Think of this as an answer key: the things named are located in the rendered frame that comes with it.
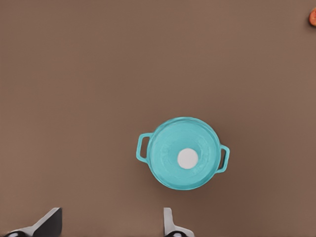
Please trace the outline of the turquoise lid with white knob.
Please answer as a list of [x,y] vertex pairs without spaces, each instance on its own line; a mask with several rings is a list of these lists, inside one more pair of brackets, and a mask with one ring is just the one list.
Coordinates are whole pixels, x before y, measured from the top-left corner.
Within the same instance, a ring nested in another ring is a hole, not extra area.
[[[178,155],[185,149],[197,154],[197,164],[185,169]],[[165,186],[192,190],[203,186],[216,173],[220,159],[220,141],[205,122],[190,117],[175,118],[159,126],[149,142],[150,168]]]

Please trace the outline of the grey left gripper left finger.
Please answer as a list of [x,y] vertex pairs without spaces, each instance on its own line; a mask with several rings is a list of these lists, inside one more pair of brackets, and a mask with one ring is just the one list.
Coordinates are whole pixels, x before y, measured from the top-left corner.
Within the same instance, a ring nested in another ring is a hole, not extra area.
[[62,208],[55,207],[32,226],[8,232],[3,237],[60,237],[62,232]]

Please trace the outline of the orange-brown potato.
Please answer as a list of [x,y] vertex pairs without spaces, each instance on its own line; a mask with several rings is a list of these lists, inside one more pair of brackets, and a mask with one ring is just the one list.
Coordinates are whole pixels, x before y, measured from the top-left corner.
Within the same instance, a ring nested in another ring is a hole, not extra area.
[[311,26],[316,27],[316,7],[310,11],[308,21]]

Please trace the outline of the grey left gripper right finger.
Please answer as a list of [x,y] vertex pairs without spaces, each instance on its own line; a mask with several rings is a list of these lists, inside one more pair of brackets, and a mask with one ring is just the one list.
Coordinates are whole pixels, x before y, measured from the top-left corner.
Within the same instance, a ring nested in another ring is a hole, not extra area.
[[170,207],[163,208],[164,237],[195,237],[193,231],[176,226]]

